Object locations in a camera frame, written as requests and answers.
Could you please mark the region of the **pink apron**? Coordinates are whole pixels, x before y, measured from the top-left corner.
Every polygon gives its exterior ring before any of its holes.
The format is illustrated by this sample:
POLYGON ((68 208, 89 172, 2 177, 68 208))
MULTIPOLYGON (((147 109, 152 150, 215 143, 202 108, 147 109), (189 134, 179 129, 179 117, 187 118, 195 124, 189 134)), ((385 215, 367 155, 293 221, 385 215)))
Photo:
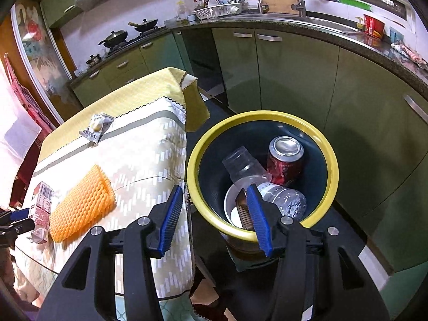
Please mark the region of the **pink apron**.
POLYGON ((56 129, 55 126, 44 114, 39 104, 33 98, 30 91, 19 82, 14 72, 14 68, 9 61, 7 52, 4 54, 4 61, 6 64, 7 77, 9 78, 9 82, 11 83, 12 90, 14 91, 15 95, 17 96, 18 100, 25 108, 29 116, 31 116, 34 122, 41 128, 41 139, 46 138, 53 130, 56 129))

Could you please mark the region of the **orange foam net sleeve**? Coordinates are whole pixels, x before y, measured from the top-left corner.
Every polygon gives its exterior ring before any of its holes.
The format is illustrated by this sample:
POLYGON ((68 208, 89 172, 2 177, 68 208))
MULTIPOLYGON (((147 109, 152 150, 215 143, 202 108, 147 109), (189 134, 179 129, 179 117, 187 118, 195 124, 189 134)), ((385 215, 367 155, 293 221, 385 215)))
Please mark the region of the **orange foam net sleeve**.
POLYGON ((99 165, 94 165, 50 214, 49 233, 62 243, 115 207, 111 183, 99 165))

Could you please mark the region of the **black wok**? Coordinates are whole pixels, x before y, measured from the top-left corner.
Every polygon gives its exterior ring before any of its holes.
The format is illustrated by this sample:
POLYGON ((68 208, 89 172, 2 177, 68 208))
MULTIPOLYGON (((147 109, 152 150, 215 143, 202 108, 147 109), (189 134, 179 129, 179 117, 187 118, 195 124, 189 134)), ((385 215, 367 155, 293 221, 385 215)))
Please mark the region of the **black wok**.
POLYGON ((128 32, 126 30, 112 31, 107 38, 99 42, 99 45, 112 48, 124 42, 127 37, 128 32))
POLYGON ((157 21, 155 20, 147 20, 143 19, 142 23, 129 22, 128 25, 133 27, 139 33, 146 33, 150 30, 154 30, 157 27, 157 21))

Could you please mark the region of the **black wok left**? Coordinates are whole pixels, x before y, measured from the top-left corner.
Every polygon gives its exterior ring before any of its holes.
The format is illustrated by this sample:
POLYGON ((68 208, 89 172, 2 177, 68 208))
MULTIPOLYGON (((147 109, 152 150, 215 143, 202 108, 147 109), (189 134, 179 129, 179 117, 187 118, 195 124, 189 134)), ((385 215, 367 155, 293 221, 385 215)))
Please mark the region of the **black wok left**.
POLYGON ((124 42, 127 37, 128 32, 126 30, 112 31, 107 38, 99 42, 99 45, 112 48, 124 42))

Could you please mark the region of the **patterned tablecloth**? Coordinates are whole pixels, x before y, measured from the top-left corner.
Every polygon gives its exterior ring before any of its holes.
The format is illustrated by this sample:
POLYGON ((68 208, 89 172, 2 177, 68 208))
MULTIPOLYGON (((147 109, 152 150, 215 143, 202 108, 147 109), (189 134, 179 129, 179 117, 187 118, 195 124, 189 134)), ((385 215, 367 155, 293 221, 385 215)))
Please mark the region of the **patterned tablecloth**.
POLYGON ((17 240, 17 266, 41 296, 50 294, 67 260, 92 227, 123 229, 166 201, 175 185, 185 186, 186 134, 208 117, 196 77, 167 67, 87 106, 46 137, 24 205, 30 206, 41 181, 54 190, 59 204, 99 165, 114 190, 115 207, 62 243, 49 239, 38 245, 29 238, 17 240), (113 116, 114 122, 99 143, 89 142, 79 132, 101 112, 113 116))

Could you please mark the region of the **steel sink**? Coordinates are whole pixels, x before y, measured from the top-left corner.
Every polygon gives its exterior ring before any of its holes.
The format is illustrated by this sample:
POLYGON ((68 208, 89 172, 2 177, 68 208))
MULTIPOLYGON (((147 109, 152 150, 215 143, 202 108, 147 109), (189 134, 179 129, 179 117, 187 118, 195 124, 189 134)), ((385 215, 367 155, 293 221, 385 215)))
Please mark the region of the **steel sink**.
POLYGON ((317 28, 323 28, 326 30, 335 30, 341 33, 356 33, 358 29, 356 26, 341 24, 339 22, 325 20, 317 17, 301 17, 298 14, 278 14, 278 13, 268 13, 268 14, 256 14, 256 13, 246 13, 241 14, 241 18, 244 19, 255 19, 255 20, 275 20, 279 22, 293 22, 301 25, 315 26, 317 28))

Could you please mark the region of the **red cola can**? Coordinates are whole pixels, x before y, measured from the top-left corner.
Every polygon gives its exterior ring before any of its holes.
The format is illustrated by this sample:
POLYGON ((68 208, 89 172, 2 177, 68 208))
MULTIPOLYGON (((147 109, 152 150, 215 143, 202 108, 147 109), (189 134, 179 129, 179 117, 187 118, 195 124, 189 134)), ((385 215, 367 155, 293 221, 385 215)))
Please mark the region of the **red cola can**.
POLYGON ((303 145, 291 136, 278 136, 269 143, 266 170, 271 182, 283 187, 297 179, 303 167, 303 145))

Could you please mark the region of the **brown plastic tray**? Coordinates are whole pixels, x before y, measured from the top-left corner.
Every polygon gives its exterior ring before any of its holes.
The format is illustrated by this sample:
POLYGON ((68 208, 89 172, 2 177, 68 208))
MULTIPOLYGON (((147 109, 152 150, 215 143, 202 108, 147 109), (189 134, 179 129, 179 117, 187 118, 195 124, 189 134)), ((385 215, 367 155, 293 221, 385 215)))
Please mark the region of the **brown plastic tray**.
POLYGON ((247 205, 247 194, 244 189, 241 189, 236 197, 236 209, 238 211, 238 216, 244 230, 254 230, 254 225, 252 218, 250 216, 250 211, 247 205))

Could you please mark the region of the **clear plastic cup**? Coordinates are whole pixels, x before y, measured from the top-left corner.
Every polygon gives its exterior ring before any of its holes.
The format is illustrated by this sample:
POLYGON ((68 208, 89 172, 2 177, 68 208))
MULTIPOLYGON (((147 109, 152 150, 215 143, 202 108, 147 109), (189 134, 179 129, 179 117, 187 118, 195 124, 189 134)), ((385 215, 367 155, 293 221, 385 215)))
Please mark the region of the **clear plastic cup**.
POLYGON ((223 166, 229 173, 233 184, 239 189, 247 190, 248 186, 255 183, 269 183, 272 175, 268 173, 261 163, 241 146, 222 160, 223 166))

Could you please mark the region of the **black wok right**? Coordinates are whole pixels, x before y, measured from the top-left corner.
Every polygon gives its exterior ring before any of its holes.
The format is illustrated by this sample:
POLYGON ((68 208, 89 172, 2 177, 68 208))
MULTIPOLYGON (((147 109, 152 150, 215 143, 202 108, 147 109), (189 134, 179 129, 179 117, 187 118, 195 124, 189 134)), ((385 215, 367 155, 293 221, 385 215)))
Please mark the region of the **black wok right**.
POLYGON ((129 22, 128 25, 133 27, 139 33, 146 33, 150 30, 154 30, 157 27, 157 21, 155 20, 147 20, 143 19, 142 23, 129 22))

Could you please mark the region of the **paper instant noodle cup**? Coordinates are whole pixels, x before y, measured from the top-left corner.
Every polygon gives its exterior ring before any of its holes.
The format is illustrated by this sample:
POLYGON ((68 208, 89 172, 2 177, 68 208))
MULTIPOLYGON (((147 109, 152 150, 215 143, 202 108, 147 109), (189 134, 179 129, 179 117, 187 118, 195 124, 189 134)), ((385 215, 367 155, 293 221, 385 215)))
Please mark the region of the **paper instant noodle cup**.
POLYGON ((239 193, 239 189, 232 185, 228 191, 226 192, 225 199, 223 202, 223 208, 226 215, 226 219, 235 227, 242 228, 242 224, 240 222, 238 211, 236 209, 236 197, 239 193))

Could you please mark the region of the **clear plastic water bottle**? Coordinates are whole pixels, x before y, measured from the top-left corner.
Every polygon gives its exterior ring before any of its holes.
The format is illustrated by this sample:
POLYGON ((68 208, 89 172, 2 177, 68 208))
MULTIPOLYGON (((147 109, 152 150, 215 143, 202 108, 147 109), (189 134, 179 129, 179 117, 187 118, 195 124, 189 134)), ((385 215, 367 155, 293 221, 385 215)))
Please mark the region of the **clear plastic water bottle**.
POLYGON ((275 204, 283 216, 301 220, 306 211, 306 198, 298 190, 275 183, 261 183, 258 190, 264 201, 275 204))

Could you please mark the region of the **dish rack with dishes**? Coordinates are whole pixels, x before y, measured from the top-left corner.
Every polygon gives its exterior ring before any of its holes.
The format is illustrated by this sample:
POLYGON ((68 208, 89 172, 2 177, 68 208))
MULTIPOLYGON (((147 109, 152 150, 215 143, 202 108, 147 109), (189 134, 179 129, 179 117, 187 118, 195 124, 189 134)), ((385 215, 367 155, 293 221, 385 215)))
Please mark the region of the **dish rack with dishes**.
POLYGON ((220 17, 227 17, 229 15, 237 15, 242 11, 241 3, 232 4, 219 4, 203 9, 198 9, 194 12, 199 20, 218 19, 220 17))

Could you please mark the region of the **red white milk carton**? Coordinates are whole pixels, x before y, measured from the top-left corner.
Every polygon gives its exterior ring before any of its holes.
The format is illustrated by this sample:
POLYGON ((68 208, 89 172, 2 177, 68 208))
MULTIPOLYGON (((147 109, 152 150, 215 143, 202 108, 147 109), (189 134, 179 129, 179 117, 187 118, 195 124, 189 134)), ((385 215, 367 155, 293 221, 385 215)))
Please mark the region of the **red white milk carton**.
POLYGON ((45 244, 49 240, 49 223, 52 205, 58 204, 54 190, 41 181, 34 189, 29 206, 29 218, 35 224, 29 239, 35 244, 45 244))

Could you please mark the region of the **snack wrapper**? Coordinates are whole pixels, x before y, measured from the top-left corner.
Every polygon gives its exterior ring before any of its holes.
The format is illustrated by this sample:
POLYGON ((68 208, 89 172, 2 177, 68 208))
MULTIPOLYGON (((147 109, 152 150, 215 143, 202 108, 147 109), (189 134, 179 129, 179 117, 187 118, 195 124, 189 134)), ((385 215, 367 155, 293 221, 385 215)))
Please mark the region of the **snack wrapper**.
POLYGON ((89 121, 89 126, 80 131, 79 135, 86 138, 89 142, 99 143, 101 137, 113 122, 114 117, 104 112, 94 114, 89 121))

